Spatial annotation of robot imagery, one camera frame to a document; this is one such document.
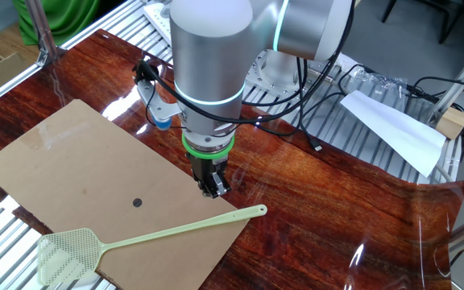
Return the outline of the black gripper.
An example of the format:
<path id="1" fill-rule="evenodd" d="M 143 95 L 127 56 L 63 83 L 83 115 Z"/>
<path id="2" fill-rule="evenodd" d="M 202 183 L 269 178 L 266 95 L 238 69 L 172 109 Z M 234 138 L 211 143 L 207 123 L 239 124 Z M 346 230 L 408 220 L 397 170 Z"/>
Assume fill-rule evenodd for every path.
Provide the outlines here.
<path id="1" fill-rule="evenodd" d="M 191 164 L 194 179 L 199 180 L 197 185 L 203 197 L 217 198 L 231 191 L 231 187 L 224 177 L 228 155 L 224 155 L 217 159 L 202 159 L 188 153 L 188 159 Z M 205 183 L 201 181 L 207 177 L 211 177 L 212 180 L 211 193 L 207 189 Z"/>

